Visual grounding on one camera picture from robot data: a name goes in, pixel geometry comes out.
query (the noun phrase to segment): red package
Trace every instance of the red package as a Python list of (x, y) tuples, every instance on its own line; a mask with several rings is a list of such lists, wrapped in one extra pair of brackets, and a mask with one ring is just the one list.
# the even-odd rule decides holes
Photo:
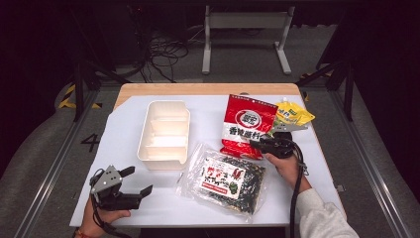
[(245, 96), (229, 95), (223, 123), (221, 153), (237, 158), (261, 160), (261, 152), (250, 146), (250, 140), (271, 130), (277, 106)]

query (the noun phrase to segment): white plastic container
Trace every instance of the white plastic container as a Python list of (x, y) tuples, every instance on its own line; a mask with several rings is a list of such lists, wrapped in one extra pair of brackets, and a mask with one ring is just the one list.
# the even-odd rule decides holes
[(183, 101), (149, 104), (138, 157), (151, 171), (176, 171), (186, 166), (189, 111)]

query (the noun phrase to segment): table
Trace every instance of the table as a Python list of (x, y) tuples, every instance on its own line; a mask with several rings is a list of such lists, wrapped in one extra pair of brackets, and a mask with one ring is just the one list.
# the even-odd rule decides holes
[[(189, 149), (197, 143), (203, 129), (197, 120), (221, 120), (214, 122), (211, 135), (206, 143), (213, 149), (222, 146), (220, 142), (223, 117), (228, 95), (248, 93), (255, 99), (280, 100), (286, 96), (290, 101), (304, 106), (298, 87), (292, 83), (130, 83), (122, 86), (115, 103), (114, 112), (110, 114), (95, 161), (86, 178), (78, 204), (74, 211), (70, 226), (81, 223), (83, 208), (88, 196), (88, 181), (97, 169), (106, 169), (109, 163), (122, 170), (127, 166), (135, 166), (136, 172), (124, 178), (121, 191), (125, 193), (139, 192), (140, 189), (153, 184), (151, 195), (142, 200), (139, 210), (133, 210), (130, 218), (116, 221), (117, 226), (130, 227), (245, 227), (245, 226), (288, 226), (289, 205), (292, 190), (286, 182), (279, 178), (274, 169), (268, 170), (271, 180), (261, 209), (253, 216), (252, 223), (242, 217), (232, 216), (214, 209), (214, 206), (200, 203), (175, 194), (176, 182), (180, 172), (151, 172), (137, 158), (137, 148), (141, 137), (141, 129), (149, 101), (157, 99), (184, 99), (191, 113)], [(204, 98), (211, 97), (211, 103), (220, 105), (211, 108), (200, 104)], [(302, 133), (293, 134), (294, 141), (306, 155), (305, 162), (309, 168), (308, 179), (319, 191), (325, 201), (334, 202), (344, 213), (340, 197), (334, 188), (325, 158), (322, 154), (315, 132), (311, 125)]]

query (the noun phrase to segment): metal rod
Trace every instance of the metal rod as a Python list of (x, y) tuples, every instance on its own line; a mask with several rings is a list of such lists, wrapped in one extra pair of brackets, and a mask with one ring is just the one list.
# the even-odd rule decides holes
[[(89, 106), (86, 106), (85, 108), (91, 107), (98, 93), (99, 91), (89, 91), (86, 100), (86, 105)], [(50, 170), (44, 178), (44, 181), (41, 183), (37, 195), (35, 196), (30, 208), (28, 209), (21, 225), (19, 226), (15, 234), (15, 238), (30, 237), (31, 231), (34, 228), (35, 223), (37, 222), (41, 212), (43, 211), (43, 208), (47, 203), (51, 192), (53, 191), (53, 187), (55, 186), (58, 176), (65, 165), (67, 155), (71, 149), (73, 141), (81, 125), (83, 124), (83, 121), (86, 118), (88, 112), (89, 110), (84, 110), (83, 113), (80, 115), (79, 120), (73, 122), (73, 124), (71, 125), (67, 136), (65, 137), (64, 142), (61, 148), (59, 149), (58, 154), (56, 155), (52, 163), (52, 166), (50, 167)]]
[(358, 129), (353, 122), (350, 122), (347, 118), (345, 111), (342, 109), (343, 101), (340, 97), (340, 94), (337, 91), (330, 91), (330, 96), (334, 102), (334, 105), (337, 111), (340, 113), (342, 121), (346, 125), (346, 129), (353, 140), (353, 144), (359, 153), (359, 162), (361, 163), (362, 168), (364, 169), (367, 179), (370, 183), (370, 186), (373, 190), (373, 193), (376, 196), (376, 199), (382, 208), (383, 213), (389, 223), (392, 232), (395, 237), (412, 237), (410, 231), (402, 220), (401, 214), (399, 213), (392, 196), (383, 181), (382, 176), (379, 173), (374, 162), (370, 159), (367, 150), (362, 143), (361, 136), (358, 132)]

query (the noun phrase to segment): hand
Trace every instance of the hand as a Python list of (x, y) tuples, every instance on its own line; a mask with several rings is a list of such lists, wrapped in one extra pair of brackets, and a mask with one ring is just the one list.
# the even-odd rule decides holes
[[(111, 223), (122, 217), (131, 216), (131, 212), (129, 210), (106, 211), (98, 208), (98, 213), (101, 219), (107, 223)], [(86, 202), (86, 206), (84, 207), (83, 220), (78, 230), (89, 237), (100, 237), (105, 233), (105, 231), (96, 225), (95, 221), (93, 220), (93, 206), (90, 195)]]
[[(295, 155), (287, 159), (279, 159), (276, 156), (266, 153), (263, 156), (277, 169), (277, 172), (290, 184), (290, 186), (294, 189), (297, 181), (297, 177), (299, 174), (299, 166), (297, 164), (297, 158)], [(309, 183), (306, 176), (302, 176), (299, 193), (312, 188), (311, 184)]]

